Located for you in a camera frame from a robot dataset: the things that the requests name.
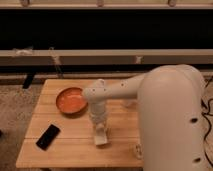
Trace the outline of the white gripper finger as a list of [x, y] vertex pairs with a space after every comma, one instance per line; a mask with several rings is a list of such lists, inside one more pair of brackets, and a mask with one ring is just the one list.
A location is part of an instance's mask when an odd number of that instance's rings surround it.
[[94, 126], [94, 137], [100, 137], [101, 136], [101, 126], [95, 125]]
[[107, 135], [107, 133], [108, 133], [108, 126], [107, 126], [107, 123], [104, 123], [104, 124], [103, 124], [103, 130], [104, 130], [104, 134]]

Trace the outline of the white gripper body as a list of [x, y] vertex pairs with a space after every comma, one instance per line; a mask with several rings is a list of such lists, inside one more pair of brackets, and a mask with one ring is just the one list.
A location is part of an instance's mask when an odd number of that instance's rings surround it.
[[96, 102], [89, 104], [90, 120], [94, 125], [104, 123], [107, 120], [106, 102]]

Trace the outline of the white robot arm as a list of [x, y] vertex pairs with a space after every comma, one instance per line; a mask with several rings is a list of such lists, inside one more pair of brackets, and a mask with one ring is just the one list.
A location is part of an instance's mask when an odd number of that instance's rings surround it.
[[190, 65], [165, 65], [107, 85], [83, 89], [95, 124], [107, 119], [108, 99], [136, 99], [143, 171], [208, 171], [202, 96], [205, 80]]

